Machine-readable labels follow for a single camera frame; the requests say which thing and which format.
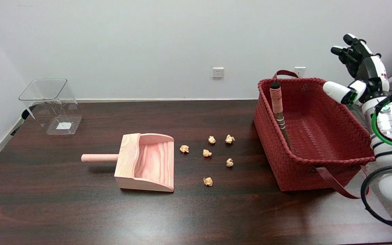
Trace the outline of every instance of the brush handle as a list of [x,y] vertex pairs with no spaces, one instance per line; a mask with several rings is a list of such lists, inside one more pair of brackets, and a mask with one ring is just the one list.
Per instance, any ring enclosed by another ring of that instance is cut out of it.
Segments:
[[282,113],[282,93],[280,91],[280,88],[270,88],[270,97],[272,99],[273,113]]
[[282,134],[283,134],[283,137],[285,138],[285,141],[287,142],[288,148],[291,149],[290,138],[288,137],[287,129],[285,128],[285,121],[283,119],[283,114],[282,113],[275,113],[275,118],[276,118],[276,121],[280,127]]
[[114,162],[117,163],[119,154],[83,154],[81,162]]

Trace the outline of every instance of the wooden handle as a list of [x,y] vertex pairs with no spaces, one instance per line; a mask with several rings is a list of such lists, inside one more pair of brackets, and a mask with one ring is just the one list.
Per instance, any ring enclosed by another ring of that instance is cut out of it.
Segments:
[[117,163],[118,154],[83,154],[81,162],[115,162]]

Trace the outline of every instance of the white label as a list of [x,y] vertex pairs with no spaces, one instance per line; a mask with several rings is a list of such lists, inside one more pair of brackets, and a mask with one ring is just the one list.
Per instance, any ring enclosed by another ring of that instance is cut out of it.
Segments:
[[68,129],[70,129],[70,126],[72,126],[71,122],[61,122],[57,126],[57,129],[58,130],[68,130]]

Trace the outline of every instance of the brush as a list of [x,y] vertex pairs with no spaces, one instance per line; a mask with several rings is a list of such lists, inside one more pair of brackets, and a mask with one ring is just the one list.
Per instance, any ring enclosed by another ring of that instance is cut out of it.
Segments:
[[272,83],[270,87],[270,97],[272,99],[272,108],[273,113],[275,114],[275,118],[277,123],[279,124],[280,130],[282,131],[283,137],[287,142],[288,148],[290,147],[290,139],[287,135],[287,129],[285,127],[285,120],[283,118],[283,108],[282,108],[282,93],[280,91],[280,84],[278,81]]

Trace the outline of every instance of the table surface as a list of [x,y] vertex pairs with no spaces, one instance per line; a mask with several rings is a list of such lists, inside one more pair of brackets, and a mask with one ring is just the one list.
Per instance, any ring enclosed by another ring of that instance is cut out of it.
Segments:
[[[28,117],[0,153],[0,244],[392,243],[392,228],[361,200],[331,190],[280,192],[252,122],[255,107],[254,100],[81,104],[74,135],[46,135]],[[83,153],[118,153],[122,135],[135,132],[175,138],[174,193],[121,190],[113,164],[81,162]],[[179,151],[184,144],[189,154]],[[353,182],[358,188],[361,179]],[[383,210],[374,196],[369,201]]]

